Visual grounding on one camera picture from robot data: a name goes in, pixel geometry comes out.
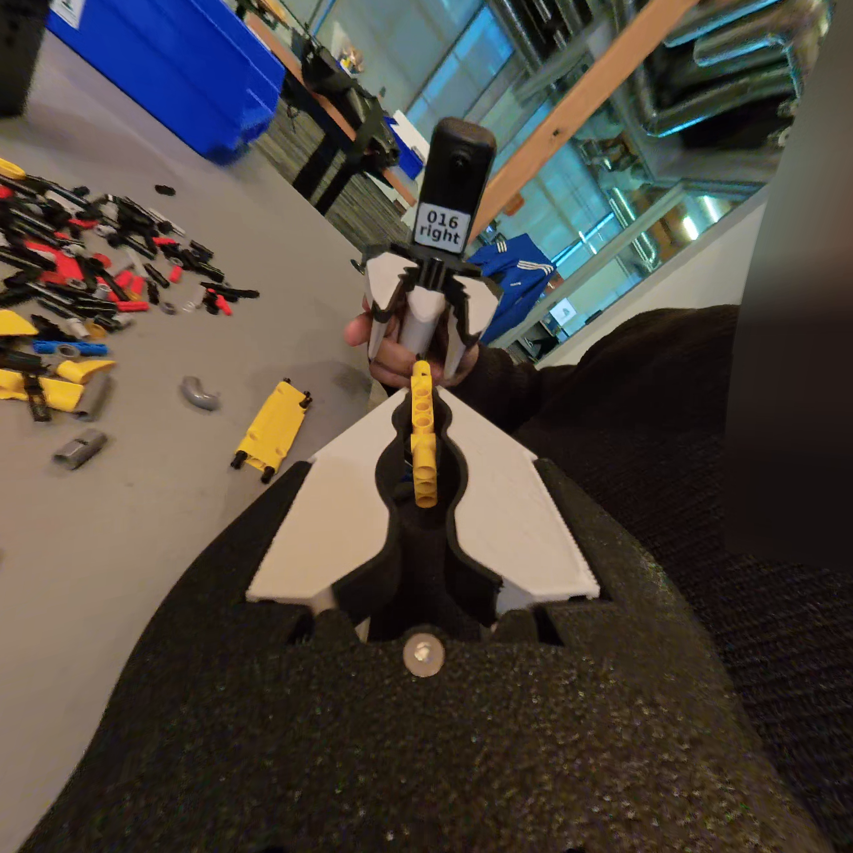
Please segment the pile of black red pins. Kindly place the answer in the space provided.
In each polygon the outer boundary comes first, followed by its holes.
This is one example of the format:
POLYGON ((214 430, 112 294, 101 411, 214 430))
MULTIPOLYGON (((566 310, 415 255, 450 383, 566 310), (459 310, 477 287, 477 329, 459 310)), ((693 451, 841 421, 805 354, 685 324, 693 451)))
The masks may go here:
POLYGON ((231 315, 260 298, 231 284, 213 250, 127 195, 93 195, 2 162, 2 311, 36 304, 24 337, 111 335, 137 315, 231 315))

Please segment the person's right forearm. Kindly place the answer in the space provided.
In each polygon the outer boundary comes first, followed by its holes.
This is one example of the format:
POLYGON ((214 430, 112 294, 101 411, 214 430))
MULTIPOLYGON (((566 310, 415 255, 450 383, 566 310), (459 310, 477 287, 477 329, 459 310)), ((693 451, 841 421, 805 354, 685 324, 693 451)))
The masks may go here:
POLYGON ((740 306, 630 318, 575 365, 534 368, 479 347, 456 397, 508 434, 537 430, 723 433, 740 306))

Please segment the grey elbow piece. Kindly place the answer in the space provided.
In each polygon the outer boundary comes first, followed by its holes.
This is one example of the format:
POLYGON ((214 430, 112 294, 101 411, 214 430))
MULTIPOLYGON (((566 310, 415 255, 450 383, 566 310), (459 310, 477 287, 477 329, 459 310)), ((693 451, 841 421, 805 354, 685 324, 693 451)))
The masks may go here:
POLYGON ((218 393, 209 392, 198 377, 185 376, 179 384, 181 397, 191 406, 201 411, 216 412, 221 408, 218 393))

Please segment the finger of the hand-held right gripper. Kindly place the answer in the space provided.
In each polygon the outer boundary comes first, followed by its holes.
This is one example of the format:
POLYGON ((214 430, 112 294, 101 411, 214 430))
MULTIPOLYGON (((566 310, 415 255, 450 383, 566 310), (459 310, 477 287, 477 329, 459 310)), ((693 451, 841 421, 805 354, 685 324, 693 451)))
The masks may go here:
POLYGON ((499 287, 491 279, 451 279, 444 294, 450 313, 443 377, 450 380, 462 357, 490 325, 499 304, 499 287))
POLYGON ((368 361, 372 362, 395 315, 403 277, 410 268, 404 257, 373 257, 367 261, 367 299, 372 326, 368 341, 368 361))

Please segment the black brick tower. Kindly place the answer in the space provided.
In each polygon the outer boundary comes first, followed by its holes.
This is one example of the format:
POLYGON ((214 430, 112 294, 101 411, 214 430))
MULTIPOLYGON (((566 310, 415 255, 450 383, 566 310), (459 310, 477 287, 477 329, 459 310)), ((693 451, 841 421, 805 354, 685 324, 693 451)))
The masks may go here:
POLYGON ((50 1, 1 2, 1 118, 25 111, 50 1))

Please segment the background wooden desk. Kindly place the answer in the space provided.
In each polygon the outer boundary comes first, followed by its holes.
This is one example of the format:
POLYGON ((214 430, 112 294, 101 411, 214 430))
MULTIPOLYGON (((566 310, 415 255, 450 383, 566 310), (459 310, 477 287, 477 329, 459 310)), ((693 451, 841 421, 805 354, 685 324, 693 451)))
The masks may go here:
POLYGON ((322 129, 323 137, 307 162, 294 179, 293 187, 307 200, 311 200, 327 175, 337 153, 344 155, 344 161, 331 177, 330 184, 317 200, 315 208, 323 215, 327 214, 336 199, 343 192, 346 178, 368 176, 382 187, 389 187, 397 198, 401 214, 417 205, 417 186, 398 167, 385 170, 375 168, 375 154, 361 144, 357 132, 347 122, 344 115, 324 96, 314 94, 305 85, 299 59, 291 48, 275 36, 267 21, 248 10, 243 16, 248 29, 272 52, 286 70, 284 78, 284 97, 302 112, 306 112, 322 129))

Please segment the yellow panel brick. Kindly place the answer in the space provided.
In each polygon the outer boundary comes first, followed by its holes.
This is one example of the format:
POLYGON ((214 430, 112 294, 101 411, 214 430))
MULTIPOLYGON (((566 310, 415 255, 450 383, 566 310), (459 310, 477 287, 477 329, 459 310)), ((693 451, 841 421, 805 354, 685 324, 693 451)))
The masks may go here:
POLYGON ((248 465, 261 473, 266 466, 272 466, 278 473, 308 411, 299 406, 307 391, 284 386, 281 382, 275 386, 250 423, 236 450, 247 453, 243 467, 248 465))

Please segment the long grey tube connector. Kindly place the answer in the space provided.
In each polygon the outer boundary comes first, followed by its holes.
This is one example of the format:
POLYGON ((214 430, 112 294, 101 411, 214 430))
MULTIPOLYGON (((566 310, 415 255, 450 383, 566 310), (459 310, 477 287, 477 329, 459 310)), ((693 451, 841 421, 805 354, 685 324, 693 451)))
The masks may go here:
POLYGON ((95 374, 84 387, 80 400, 72 411, 78 421, 97 421, 112 393, 113 380, 110 373, 95 374))

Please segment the black bag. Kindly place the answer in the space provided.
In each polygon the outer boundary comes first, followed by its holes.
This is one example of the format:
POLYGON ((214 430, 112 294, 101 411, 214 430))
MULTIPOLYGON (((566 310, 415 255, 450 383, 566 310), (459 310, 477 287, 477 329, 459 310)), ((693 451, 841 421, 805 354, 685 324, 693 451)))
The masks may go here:
POLYGON ((370 94, 319 44, 304 50, 301 71, 305 87, 326 98, 356 132, 357 151, 371 155, 379 169, 399 164, 400 148, 378 97, 370 94))

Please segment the yellow brick assembly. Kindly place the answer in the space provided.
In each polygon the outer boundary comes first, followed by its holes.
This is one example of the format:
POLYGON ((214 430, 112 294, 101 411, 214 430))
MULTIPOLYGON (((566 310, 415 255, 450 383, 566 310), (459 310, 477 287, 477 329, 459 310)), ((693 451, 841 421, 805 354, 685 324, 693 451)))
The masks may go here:
POLYGON ((415 504, 432 508, 438 502, 438 451, 433 407, 432 370, 419 360, 411 377, 411 467, 415 504))

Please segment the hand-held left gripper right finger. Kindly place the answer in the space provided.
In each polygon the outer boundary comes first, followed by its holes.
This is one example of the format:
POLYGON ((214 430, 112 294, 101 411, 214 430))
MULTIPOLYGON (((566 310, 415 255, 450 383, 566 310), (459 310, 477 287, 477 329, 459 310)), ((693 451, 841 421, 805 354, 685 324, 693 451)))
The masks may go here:
POLYGON ((551 603, 595 601, 602 588, 548 485, 539 458, 445 389, 441 438, 459 471, 450 502, 447 585, 479 624, 551 603))

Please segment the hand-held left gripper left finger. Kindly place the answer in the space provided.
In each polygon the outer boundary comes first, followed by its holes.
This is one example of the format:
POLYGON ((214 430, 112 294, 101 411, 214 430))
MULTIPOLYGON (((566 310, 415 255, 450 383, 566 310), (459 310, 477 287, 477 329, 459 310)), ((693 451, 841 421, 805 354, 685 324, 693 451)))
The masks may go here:
POLYGON ((247 591, 248 602, 336 609, 333 584, 377 556, 389 510, 379 496, 379 457, 397 433, 399 390, 325 445, 287 512, 247 591))

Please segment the blue storage bin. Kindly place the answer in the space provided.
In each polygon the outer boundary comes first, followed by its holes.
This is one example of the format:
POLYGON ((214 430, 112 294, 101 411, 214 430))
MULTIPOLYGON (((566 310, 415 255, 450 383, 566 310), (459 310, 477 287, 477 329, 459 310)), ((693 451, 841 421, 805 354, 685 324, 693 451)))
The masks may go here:
POLYGON ((267 132, 285 69, 225 2, 52 2, 48 29, 203 158, 267 132))

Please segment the blue jacket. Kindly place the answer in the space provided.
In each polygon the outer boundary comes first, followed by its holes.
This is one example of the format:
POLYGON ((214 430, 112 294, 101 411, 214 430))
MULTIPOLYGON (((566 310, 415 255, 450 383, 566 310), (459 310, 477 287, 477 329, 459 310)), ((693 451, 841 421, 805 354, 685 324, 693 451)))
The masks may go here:
POLYGON ((480 342, 490 345, 519 325, 537 304, 556 268, 527 233, 499 238, 468 261, 501 289, 499 304, 480 342))

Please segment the yellow fin piece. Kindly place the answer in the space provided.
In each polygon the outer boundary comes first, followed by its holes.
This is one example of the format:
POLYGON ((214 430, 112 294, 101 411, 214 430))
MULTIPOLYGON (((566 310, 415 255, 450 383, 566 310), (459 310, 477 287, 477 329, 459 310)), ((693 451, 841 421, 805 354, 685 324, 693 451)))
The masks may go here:
POLYGON ((82 361, 65 360, 56 367, 56 377, 85 386, 98 375, 108 375, 116 363, 108 359, 89 359, 82 361))

